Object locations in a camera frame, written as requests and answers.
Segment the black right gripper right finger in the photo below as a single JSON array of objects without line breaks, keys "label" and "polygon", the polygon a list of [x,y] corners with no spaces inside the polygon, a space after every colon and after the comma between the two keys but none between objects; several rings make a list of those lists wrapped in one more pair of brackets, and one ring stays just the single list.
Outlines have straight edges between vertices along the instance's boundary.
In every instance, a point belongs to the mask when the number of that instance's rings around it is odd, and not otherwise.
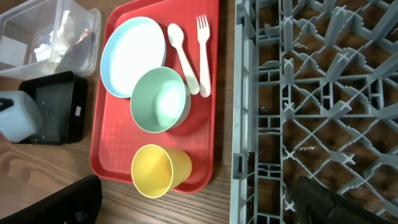
[{"label": "black right gripper right finger", "polygon": [[305,176],[296,180],[292,200],[300,224],[389,224]]}]

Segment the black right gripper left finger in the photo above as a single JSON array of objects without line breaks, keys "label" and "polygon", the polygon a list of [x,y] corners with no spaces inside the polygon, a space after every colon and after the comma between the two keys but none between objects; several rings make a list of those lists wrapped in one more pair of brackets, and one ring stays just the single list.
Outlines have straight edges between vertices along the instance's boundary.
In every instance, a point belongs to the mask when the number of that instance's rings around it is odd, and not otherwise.
[{"label": "black right gripper left finger", "polygon": [[52,195],[20,210],[1,223],[78,223],[96,222],[102,203],[101,180],[88,175]]}]

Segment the yellow plastic cup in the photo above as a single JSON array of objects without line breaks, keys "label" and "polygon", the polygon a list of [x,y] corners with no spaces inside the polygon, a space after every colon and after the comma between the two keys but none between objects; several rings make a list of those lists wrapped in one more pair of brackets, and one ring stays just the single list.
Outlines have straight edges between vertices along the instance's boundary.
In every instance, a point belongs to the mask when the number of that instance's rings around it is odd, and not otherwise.
[{"label": "yellow plastic cup", "polygon": [[159,198],[188,179],[192,172],[189,155],[155,144],[142,146],[131,163],[131,177],[145,197]]}]

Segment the light blue bowl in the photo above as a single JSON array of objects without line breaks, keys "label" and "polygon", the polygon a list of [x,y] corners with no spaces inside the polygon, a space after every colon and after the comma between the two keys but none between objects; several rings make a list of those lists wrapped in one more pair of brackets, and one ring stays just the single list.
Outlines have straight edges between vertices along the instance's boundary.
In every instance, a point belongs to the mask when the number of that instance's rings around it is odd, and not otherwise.
[{"label": "light blue bowl", "polygon": [[21,142],[42,125],[35,101],[24,91],[1,91],[1,134],[10,142]]}]

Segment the mint green bowl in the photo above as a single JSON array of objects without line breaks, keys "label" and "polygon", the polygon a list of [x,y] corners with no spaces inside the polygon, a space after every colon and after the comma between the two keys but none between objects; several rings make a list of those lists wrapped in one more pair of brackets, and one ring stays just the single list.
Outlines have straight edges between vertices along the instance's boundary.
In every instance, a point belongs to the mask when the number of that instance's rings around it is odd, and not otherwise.
[{"label": "mint green bowl", "polygon": [[157,67],[135,85],[130,109],[139,128],[161,133],[182,124],[191,104],[191,94],[181,76],[169,67]]}]

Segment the red snack wrapper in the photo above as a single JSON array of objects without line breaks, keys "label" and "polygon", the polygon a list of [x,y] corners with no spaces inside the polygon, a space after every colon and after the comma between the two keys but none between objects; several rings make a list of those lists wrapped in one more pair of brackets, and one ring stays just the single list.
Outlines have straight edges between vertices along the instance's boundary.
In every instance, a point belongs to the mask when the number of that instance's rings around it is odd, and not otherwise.
[{"label": "red snack wrapper", "polygon": [[89,35],[90,35],[90,30],[89,29],[85,29],[83,31],[83,33],[80,35],[80,37],[79,37],[79,39],[77,41],[77,44],[79,44],[82,40],[84,40]]}]

